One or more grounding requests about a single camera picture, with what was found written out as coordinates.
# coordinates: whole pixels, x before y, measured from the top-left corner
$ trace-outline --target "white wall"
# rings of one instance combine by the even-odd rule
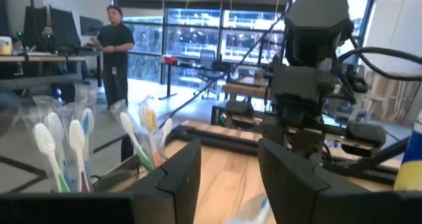
[[[422,0],[376,0],[367,30],[366,46],[399,49],[422,55]],[[422,67],[382,55],[367,55],[388,72],[422,74]]]
[[[56,9],[71,11],[75,26],[80,36],[80,16],[86,16],[102,20],[107,24],[106,8],[110,4],[110,0],[44,0],[45,6],[50,6]],[[89,36],[80,36],[82,44],[90,41]],[[96,58],[87,57],[86,63],[89,68],[96,68]]]
[[[7,16],[11,32],[24,30],[25,8],[30,5],[30,0],[7,0]],[[34,5],[42,7],[43,0],[34,0]]]

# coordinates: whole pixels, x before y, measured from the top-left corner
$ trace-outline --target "toothbrush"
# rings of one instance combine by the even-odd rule
[[[233,219],[229,220],[227,224],[266,224],[268,223],[268,220],[270,219],[271,214],[271,206],[270,202],[268,201],[268,198],[265,198],[261,205],[260,205],[260,211],[258,215],[253,220],[239,220],[239,219]]]
[[[132,145],[134,146],[134,148],[136,150],[136,154],[138,155],[140,162],[142,163],[143,166],[145,166],[145,168],[147,170],[152,171],[154,169],[154,165],[151,163],[148,156],[144,153],[144,151],[142,150],[141,146],[138,143],[138,140],[136,139],[135,126],[134,126],[131,118],[129,117],[129,115],[126,112],[121,112],[120,113],[120,121],[121,121],[121,125],[122,125],[123,129],[125,130],[125,132],[129,135],[129,137],[132,140]]]
[[[161,139],[161,144],[159,148],[164,147],[166,143],[167,135],[170,133],[172,125],[173,125],[173,120],[171,118],[168,118],[163,126],[163,138]]]
[[[82,114],[82,125],[84,127],[85,133],[85,147],[84,147],[84,163],[86,169],[86,176],[91,177],[91,168],[90,168],[90,134],[94,130],[94,114],[90,108],[86,108]]]
[[[150,139],[150,147],[152,152],[152,158],[154,165],[160,166],[163,163],[161,155],[158,153],[157,147],[154,142],[154,129],[157,128],[157,118],[153,109],[143,108],[142,109],[142,123],[148,131],[148,137]]]
[[[258,216],[253,221],[253,224],[267,223],[268,219],[270,218],[270,211],[271,211],[270,202],[268,201],[268,198],[265,198],[261,204],[261,210],[259,211]]]
[[[57,113],[50,112],[44,117],[44,124],[47,126],[51,135],[54,137],[56,144],[57,158],[63,177],[67,182],[68,186],[72,186],[72,178],[69,172],[69,166],[66,161],[65,153],[63,151],[63,138],[65,136],[65,130],[61,124],[60,118]]]
[[[76,160],[78,164],[78,191],[90,192],[88,184],[88,177],[86,176],[84,165],[84,147],[85,147],[85,134],[82,125],[78,120],[73,120],[69,128],[69,142],[71,148],[75,151]]]
[[[53,135],[51,135],[48,128],[42,123],[36,124],[32,129],[32,132],[34,133],[34,138],[38,149],[48,157],[48,161],[50,162],[51,168],[53,169],[58,191],[71,192],[65,181],[65,178],[61,173],[59,164],[57,163],[57,159],[55,157],[55,142]]]

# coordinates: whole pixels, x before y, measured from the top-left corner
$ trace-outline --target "glass wall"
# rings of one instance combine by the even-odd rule
[[[203,50],[213,51],[217,55],[220,17],[221,10],[167,9],[165,53],[188,62],[198,62]],[[171,83],[200,88],[200,73],[194,69],[172,67]]]
[[[361,42],[369,15],[370,0],[348,0],[353,35]],[[277,20],[279,13],[265,11],[168,8],[164,16],[129,16],[124,23],[132,30],[135,48],[129,60],[129,77],[165,82],[166,70],[159,63],[161,54],[176,55],[182,61],[199,62],[201,50],[213,51],[223,61],[239,62],[261,35]],[[281,49],[283,20],[275,25],[263,43],[261,63],[269,63]],[[258,62],[258,44],[245,59],[246,65]],[[353,49],[350,41],[336,51],[338,55]],[[350,57],[348,62],[357,62]],[[172,68],[172,84],[198,88],[197,70]]]
[[[163,16],[126,16],[123,22],[131,29],[135,40],[135,46],[129,52],[128,77],[160,82]]]

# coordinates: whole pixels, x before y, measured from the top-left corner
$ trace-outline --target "white toothbrush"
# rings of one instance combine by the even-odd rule
[[[173,126],[173,120],[168,118],[163,126],[163,138],[161,139],[160,148],[164,147],[167,135],[171,132],[171,126]]]
[[[271,205],[268,201],[268,198],[265,198],[263,201],[261,210],[259,211],[258,216],[253,221],[253,224],[265,224],[268,222],[268,219],[270,218],[270,211],[271,211]]]
[[[82,114],[82,125],[85,133],[84,162],[87,177],[90,177],[90,134],[94,130],[94,114],[90,108],[86,108]]]
[[[84,164],[85,134],[82,125],[78,120],[73,120],[69,128],[69,143],[75,151],[78,164],[78,191],[90,192],[88,177],[86,176]]]
[[[50,112],[44,117],[44,124],[47,126],[51,135],[54,137],[56,144],[57,162],[59,163],[60,170],[63,172],[63,177],[69,186],[72,186],[72,178],[69,172],[69,166],[66,162],[65,152],[63,150],[63,138],[65,137],[65,129],[61,124],[60,118],[57,113]]]
[[[131,118],[126,112],[121,112],[120,121],[123,130],[125,130],[125,132],[129,135],[132,140],[132,145],[135,147],[136,154],[138,154],[140,162],[143,166],[145,166],[145,168],[147,168],[147,170],[152,171],[154,169],[154,165],[152,164],[148,156],[145,154],[145,152],[142,150],[142,147],[139,145],[138,140],[136,139],[135,126]]]
[[[54,179],[57,184],[58,191],[71,192],[69,186],[63,178],[59,164],[57,163],[57,159],[55,157],[55,142],[53,135],[51,135],[48,128],[42,123],[36,124],[32,129],[32,132],[34,133],[38,149],[48,157],[48,161],[53,169]]]

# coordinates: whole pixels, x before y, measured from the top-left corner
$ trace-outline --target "blue bottle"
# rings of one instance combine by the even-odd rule
[[[413,126],[394,190],[422,190],[422,110]]]

